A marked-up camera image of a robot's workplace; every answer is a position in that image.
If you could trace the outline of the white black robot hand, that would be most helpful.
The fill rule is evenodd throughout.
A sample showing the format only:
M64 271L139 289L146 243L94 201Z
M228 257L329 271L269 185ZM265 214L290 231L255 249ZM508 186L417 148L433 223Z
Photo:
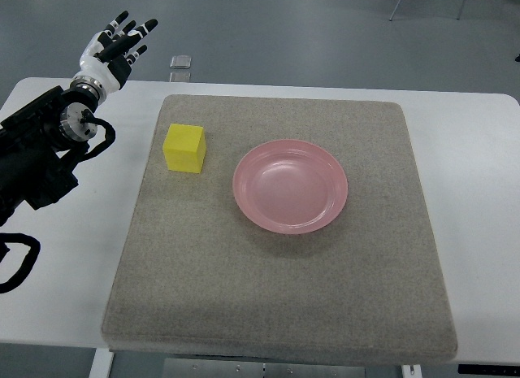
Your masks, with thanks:
M80 56L80 70L72 78L72 86L90 86L99 98L124 87L132 66L147 51L143 40L158 26L156 19L137 24L128 16L123 11L94 34Z

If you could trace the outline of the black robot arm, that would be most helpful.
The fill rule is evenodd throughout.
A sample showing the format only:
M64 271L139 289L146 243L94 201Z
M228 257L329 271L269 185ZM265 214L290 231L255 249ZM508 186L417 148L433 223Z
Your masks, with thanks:
M1 224L26 202L34 210L72 191L79 163L97 157L116 138L94 116L106 100L95 80L53 87L1 122Z

